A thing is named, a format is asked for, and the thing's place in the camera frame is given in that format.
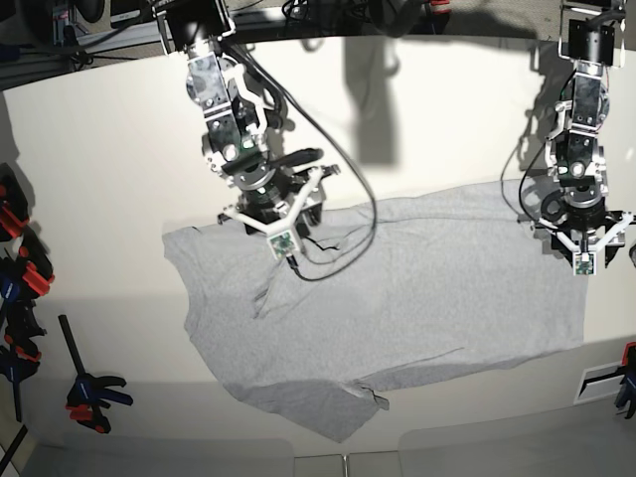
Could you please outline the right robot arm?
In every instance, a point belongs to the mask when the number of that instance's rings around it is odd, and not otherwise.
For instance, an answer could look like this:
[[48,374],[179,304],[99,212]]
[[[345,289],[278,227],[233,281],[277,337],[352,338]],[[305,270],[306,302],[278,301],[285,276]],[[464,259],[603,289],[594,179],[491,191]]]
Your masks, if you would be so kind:
[[271,225],[299,205],[292,223],[303,239],[319,225],[325,199],[321,185],[303,197],[311,166],[320,149],[306,148],[276,156],[267,133],[283,126],[279,90],[247,61],[231,53],[228,39],[236,31],[222,1],[160,1],[153,15],[164,42],[188,57],[186,89],[201,108],[207,131],[202,153],[212,172],[239,190],[237,213],[250,218],[245,230]]

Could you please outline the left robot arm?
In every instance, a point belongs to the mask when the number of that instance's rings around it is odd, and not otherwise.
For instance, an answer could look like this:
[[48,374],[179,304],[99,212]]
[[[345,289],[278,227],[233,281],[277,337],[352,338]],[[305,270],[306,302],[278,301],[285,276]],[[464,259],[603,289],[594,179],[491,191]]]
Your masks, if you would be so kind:
[[608,73],[625,62],[623,1],[563,1],[558,56],[572,73],[555,104],[546,137],[547,173],[557,188],[542,199],[538,227],[574,274],[589,276],[625,245],[630,212],[608,208],[607,162],[598,140],[610,109]]

